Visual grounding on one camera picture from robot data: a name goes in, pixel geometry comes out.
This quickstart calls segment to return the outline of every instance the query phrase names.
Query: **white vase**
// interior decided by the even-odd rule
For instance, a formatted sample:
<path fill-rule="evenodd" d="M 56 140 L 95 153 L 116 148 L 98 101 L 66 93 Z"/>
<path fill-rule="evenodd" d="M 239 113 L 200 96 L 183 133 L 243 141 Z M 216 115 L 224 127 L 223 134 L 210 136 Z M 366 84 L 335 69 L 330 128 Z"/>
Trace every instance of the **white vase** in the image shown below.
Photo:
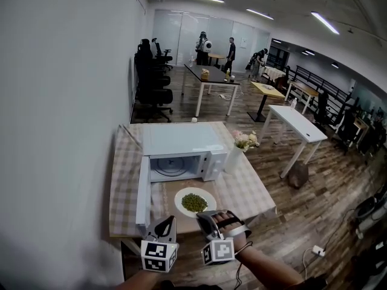
<path fill-rule="evenodd" d="M 232 150 L 229 152 L 226 162 L 224 163 L 224 171 L 226 173 L 233 174 L 235 172 L 235 169 L 241 160 L 242 154 L 243 154 L 242 149 L 236 146 L 232 147 Z"/>

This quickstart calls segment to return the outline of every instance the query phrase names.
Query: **hand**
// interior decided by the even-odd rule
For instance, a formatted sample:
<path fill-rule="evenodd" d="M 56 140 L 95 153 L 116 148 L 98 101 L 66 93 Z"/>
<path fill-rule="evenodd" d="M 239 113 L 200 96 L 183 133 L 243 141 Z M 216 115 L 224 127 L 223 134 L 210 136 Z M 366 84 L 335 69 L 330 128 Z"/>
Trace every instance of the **hand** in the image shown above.
<path fill-rule="evenodd" d="M 219 213 L 219 214 L 216 214 L 212 217 L 212 219 L 218 223 L 218 222 L 221 222 L 223 220 L 226 220 L 226 219 L 230 219 L 230 218 L 233 218 L 234 216 L 232 214 L 225 214 L 225 213 Z M 238 228 L 241 226 L 241 223 L 240 222 L 234 222 L 233 224 L 230 224 L 230 225 L 226 225 L 224 228 L 220 228 L 220 233 L 227 233 L 235 228 Z M 235 252 L 237 252 L 238 250 L 240 250 L 244 245 L 247 244 L 247 241 L 246 241 L 246 234 L 245 232 L 237 235 L 237 236 L 234 236 L 233 237 L 233 241 L 234 241 L 234 250 Z"/>

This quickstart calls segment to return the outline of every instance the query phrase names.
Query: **food on plate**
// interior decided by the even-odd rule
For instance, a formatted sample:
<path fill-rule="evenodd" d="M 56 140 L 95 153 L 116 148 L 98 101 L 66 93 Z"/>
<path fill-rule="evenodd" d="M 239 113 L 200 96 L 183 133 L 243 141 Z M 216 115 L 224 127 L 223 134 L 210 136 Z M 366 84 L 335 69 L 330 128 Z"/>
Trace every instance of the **food on plate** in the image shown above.
<path fill-rule="evenodd" d="M 195 213 L 204 211 L 208 206 L 208 203 L 205 199 L 193 193 L 183 196 L 183 198 L 181 199 L 181 204 L 185 209 L 193 211 Z"/>

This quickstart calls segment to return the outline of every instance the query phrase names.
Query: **wooden floor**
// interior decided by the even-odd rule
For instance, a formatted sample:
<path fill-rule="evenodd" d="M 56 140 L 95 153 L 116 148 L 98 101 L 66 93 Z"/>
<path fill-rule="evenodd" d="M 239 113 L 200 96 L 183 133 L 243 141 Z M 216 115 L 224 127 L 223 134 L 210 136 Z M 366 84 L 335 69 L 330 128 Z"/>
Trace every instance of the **wooden floor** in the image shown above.
<path fill-rule="evenodd" d="M 187 76 L 186 93 L 181 96 L 183 68 L 174 68 L 169 75 L 172 83 L 168 87 L 173 90 L 174 101 L 171 107 L 174 113 L 173 122 L 187 122 L 195 115 L 200 85 L 190 74 Z M 257 111 L 262 95 L 249 83 L 242 80 L 243 95 L 235 99 L 230 117 L 226 117 L 229 102 L 218 97 L 219 93 L 231 93 L 231 89 L 218 86 L 212 87 L 211 95 L 207 91 L 203 95 L 199 121 L 223 121 L 229 131 L 235 129 L 259 134 L 263 123 L 255 123 L 247 115 L 247 111 Z M 268 98 L 264 114 L 268 112 L 267 105 L 284 104 L 283 100 Z M 143 123 L 144 119 L 138 114 L 141 105 L 136 104 L 132 123 Z M 166 122 L 164 118 L 150 120 L 150 122 Z M 274 119 L 269 132 L 257 149 L 246 153 L 253 168 L 264 183 L 278 208 L 278 216 L 267 220 L 252 228 L 253 234 L 249 238 L 254 247 L 266 254 L 294 267 L 304 273 L 302 255 L 313 245 L 324 246 L 331 234 L 337 229 L 346 211 L 355 208 L 357 204 L 373 195 L 385 180 L 383 170 L 384 151 L 380 151 L 373 161 L 366 166 L 364 157 L 356 150 L 346 156 L 334 143 L 325 140 L 309 162 L 309 181 L 300 189 L 295 190 L 282 180 L 279 174 L 294 155 L 300 140 L 294 132 L 287 131 L 279 144 L 273 144 L 275 135 L 279 132 L 280 124 Z M 310 146 L 300 157 L 305 158 Z M 327 248 L 325 258 L 316 258 L 309 251 L 305 255 L 308 266 L 308 276 L 327 274 L 328 289 L 352 289 L 353 270 L 351 258 L 371 244 L 373 239 L 385 228 L 380 221 L 372 230 L 367 232 L 364 240 L 357 240 L 354 234 L 352 218 L 348 218 L 337 231 Z M 200 234 L 179 236 L 180 249 L 177 263 L 172 272 L 165 279 L 172 280 L 176 285 L 196 286 L 201 284 L 219 285 L 223 289 L 233 289 L 238 262 L 221 266 L 204 267 L 200 259 L 200 249 L 204 246 L 204 238 Z M 126 274 L 129 277 L 138 270 L 138 262 L 132 257 L 126 257 Z M 243 285 L 239 289 L 264 289 L 264 287 L 245 268 L 241 271 Z"/>

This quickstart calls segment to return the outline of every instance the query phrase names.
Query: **rock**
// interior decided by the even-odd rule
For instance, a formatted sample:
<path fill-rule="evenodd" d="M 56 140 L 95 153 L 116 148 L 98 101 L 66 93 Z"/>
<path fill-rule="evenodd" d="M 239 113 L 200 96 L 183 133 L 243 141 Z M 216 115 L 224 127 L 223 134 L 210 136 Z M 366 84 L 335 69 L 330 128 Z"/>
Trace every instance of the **rock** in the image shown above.
<path fill-rule="evenodd" d="M 290 187 L 300 189 L 309 179 L 308 165 L 296 161 L 288 173 Z"/>

